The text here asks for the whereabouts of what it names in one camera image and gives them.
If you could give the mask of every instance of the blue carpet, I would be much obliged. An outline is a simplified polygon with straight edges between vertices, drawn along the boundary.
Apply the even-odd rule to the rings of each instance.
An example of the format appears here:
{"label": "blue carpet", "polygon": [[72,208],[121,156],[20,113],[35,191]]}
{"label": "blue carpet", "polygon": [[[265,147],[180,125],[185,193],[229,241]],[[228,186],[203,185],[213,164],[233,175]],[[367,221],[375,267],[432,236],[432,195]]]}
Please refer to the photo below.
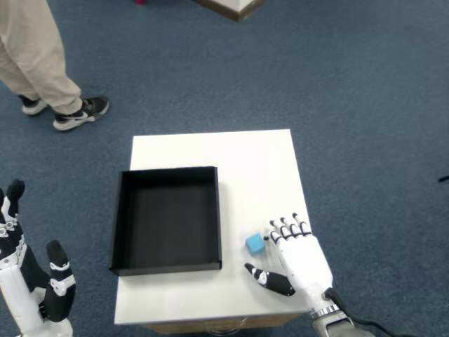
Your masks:
{"label": "blue carpet", "polygon": [[[67,71],[110,113],[61,134],[0,86],[0,184],[26,181],[21,216],[46,265],[58,238],[78,292],[76,336],[114,326],[107,269],[119,171],[133,135],[290,128],[309,214],[352,312],[449,336],[449,5],[269,0],[236,24],[194,3],[50,0]],[[0,336],[18,332],[0,300]],[[239,336],[314,336],[309,318]]]}

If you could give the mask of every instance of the white shoe sole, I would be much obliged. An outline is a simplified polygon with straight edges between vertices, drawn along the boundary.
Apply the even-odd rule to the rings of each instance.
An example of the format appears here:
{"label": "white shoe sole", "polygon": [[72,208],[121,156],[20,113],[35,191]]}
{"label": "white shoe sole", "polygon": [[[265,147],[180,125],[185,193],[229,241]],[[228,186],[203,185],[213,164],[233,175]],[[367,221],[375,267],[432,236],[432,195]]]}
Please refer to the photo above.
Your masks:
{"label": "white shoe sole", "polygon": [[84,123],[87,123],[88,121],[96,121],[97,119],[99,119],[101,116],[103,116],[107,110],[109,109],[109,102],[107,103],[106,107],[101,111],[98,112],[96,115],[94,116],[90,116],[88,118],[85,119],[70,119],[69,121],[67,121],[66,123],[58,123],[56,120],[53,121],[53,126],[55,127],[56,130],[58,131],[68,131],[68,130],[72,130],[73,128],[76,128]]}
{"label": "white shoe sole", "polygon": [[25,107],[22,106],[22,112],[28,116],[36,116],[38,113],[40,113],[43,109],[45,109],[48,106],[47,103],[45,103],[43,100],[39,100],[37,105],[35,107]]}

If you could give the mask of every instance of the black box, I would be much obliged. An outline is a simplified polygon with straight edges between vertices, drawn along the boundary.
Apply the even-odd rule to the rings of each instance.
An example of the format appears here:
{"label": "black box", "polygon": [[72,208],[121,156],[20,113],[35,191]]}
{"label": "black box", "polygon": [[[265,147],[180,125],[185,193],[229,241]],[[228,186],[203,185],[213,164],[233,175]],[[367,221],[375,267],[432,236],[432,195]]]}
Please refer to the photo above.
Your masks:
{"label": "black box", "polygon": [[110,270],[120,276],[222,267],[217,168],[121,173]]}

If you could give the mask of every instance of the white robotic hand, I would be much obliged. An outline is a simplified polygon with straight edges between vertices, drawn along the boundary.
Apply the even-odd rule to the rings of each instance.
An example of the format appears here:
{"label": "white robotic hand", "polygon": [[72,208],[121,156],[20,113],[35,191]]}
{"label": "white robotic hand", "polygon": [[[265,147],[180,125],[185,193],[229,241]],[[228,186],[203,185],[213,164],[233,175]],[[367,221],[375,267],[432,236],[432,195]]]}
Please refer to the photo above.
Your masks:
{"label": "white robotic hand", "polygon": [[21,180],[13,181],[6,196],[0,190],[0,290],[23,337],[71,337],[72,269],[55,240],[47,244],[50,276],[40,268],[18,222],[24,191]]}
{"label": "white robotic hand", "polygon": [[310,225],[301,221],[296,213],[293,219],[270,221],[272,231],[269,236],[276,245],[286,277],[259,270],[248,263],[246,268],[262,286],[275,292],[290,296],[294,293],[288,289],[291,285],[304,297],[307,309],[318,312],[333,304],[323,298],[324,291],[332,287],[332,272]]}

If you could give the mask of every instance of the khaki trousers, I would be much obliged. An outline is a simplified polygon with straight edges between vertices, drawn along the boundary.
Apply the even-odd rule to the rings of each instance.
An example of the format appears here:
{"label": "khaki trousers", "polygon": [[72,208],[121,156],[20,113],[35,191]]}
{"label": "khaki trousers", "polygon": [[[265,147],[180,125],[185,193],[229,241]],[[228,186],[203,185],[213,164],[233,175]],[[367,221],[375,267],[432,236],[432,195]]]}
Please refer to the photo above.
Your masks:
{"label": "khaki trousers", "polygon": [[47,0],[0,0],[0,80],[61,114],[81,108],[81,90],[65,73],[64,47]]}

